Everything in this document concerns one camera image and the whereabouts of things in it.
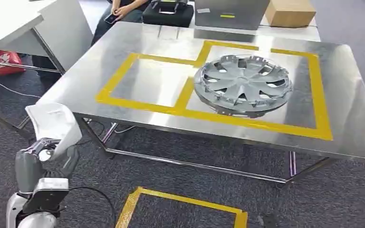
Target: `white cable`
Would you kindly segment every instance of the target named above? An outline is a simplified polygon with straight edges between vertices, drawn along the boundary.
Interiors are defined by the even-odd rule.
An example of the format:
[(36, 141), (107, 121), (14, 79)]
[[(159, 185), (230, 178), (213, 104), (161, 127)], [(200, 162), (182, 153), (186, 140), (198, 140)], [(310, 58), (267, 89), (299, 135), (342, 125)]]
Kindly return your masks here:
[(115, 132), (115, 133), (117, 133), (117, 134), (120, 134), (120, 133), (124, 133), (124, 132), (126, 132), (126, 131), (129, 131), (129, 130), (131, 130), (131, 129), (132, 129), (132, 128), (134, 128), (134, 127), (136, 127), (136, 126), (129, 127), (129, 128), (127, 128), (127, 129), (125, 129), (125, 130), (122, 130), (122, 131), (120, 131), (120, 132), (118, 132), (117, 130), (114, 130), (114, 132)]
[(2, 85), (1, 83), (0, 83), (0, 86), (2, 86), (3, 88), (5, 88), (5, 89), (7, 89), (7, 90), (9, 90), (9, 91), (11, 91), (11, 92), (13, 92), (13, 93), (19, 94), (19, 95), (23, 95), (23, 96), (31, 96), (31, 97), (36, 97), (36, 98), (41, 98), (41, 96), (28, 95), (28, 94), (22, 94), (22, 93), (16, 92), (16, 91), (14, 91), (14, 90), (11, 90), (11, 89), (7, 88), (6, 86)]

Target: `smartphone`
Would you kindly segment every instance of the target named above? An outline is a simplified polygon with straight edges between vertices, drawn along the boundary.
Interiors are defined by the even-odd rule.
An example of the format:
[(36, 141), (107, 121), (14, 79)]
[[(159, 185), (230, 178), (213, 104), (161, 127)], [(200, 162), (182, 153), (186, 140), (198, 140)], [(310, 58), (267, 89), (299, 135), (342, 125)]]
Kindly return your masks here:
[(106, 19), (104, 19), (104, 21), (112, 25), (115, 23), (115, 19), (117, 19), (117, 16), (114, 14), (110, 14)]

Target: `cardboard box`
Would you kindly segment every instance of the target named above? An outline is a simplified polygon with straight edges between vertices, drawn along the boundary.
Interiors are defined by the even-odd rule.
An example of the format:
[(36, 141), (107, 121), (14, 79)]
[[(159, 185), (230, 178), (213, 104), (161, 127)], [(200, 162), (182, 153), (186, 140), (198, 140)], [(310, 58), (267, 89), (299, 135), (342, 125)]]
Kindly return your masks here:
[(309, 0), (270, 0), (265, 16), (271, 26), (308, 26), (316, 11)]

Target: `gray carpet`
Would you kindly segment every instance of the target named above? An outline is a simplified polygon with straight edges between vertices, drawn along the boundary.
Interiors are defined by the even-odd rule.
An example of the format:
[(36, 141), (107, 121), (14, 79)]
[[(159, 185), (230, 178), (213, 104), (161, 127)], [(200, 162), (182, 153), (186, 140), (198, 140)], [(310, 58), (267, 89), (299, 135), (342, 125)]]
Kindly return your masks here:
[[(322, 40), (349, 44), (365, 79), (365, 0), (313, 0), (313, 3), (318, 11)], [(20, 92), (43, 93), (34, 71), (0, 77), (0, 82)], [(0, 88), (0, 114), (10, 121), (20, 122), (26, 115), (23, 107), (35, 101)], [(98, 124), (93, 127), (100, 130)], [(123, 150), (238, 170), (276, 176), (288, 173), (285, 152), (227, 140), (134, 128), (113, 136), (110, 143)], [(14, 156), (27, 145), (18, 135), (0, 126), (0, 227), (5, 226), (6, 201), (16, 191)], [(256, 219), (262, 213), (273, 213), (282, 228), (365, 227), (365, 163), (362, 162), (340, 161), (279, 190), (273, 183), (213, 171), (122, 155), (109, 160), (91, 143), (80, 146), (79, 150), (82, 158), (71, 185), (101, 189), (114, 202), (117, 215), (128, 194), (142, 186), (247, 211), (248, 227), (252, 228), (261, 227)], [(299, 165), (315, 159), (299, 155)], [(64, 204), (68, 209), (62, 214), (59, 227), (109, 227), (110, 209), (105, 199), (95, 193), (72, 192)], [(233, 222), (234, 216), (227, 212), (142, 195), (129, 227), (232, 227)]]

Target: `hand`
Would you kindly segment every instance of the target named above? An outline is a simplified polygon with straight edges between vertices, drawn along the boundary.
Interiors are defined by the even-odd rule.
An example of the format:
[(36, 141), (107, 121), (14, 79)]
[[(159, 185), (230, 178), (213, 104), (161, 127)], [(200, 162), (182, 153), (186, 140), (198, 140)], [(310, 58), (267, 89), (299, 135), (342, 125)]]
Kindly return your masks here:
[(118, 8), (119, 8), (119, 7), (117, 7), (117, 6), (113, 6), (113, 7), (111, 8), (111, 13), (115, 15), (115, 12), (118, 10)]
[(122, 6), (120, 8), (118, 8), (115, 11), (115, 14), (117, 17), (117, 19), (115, 19), (116, 21), (121, 20), (123, 17), (125, 17), (125, 15), (127, 15), (132, 9), (129, 6)]

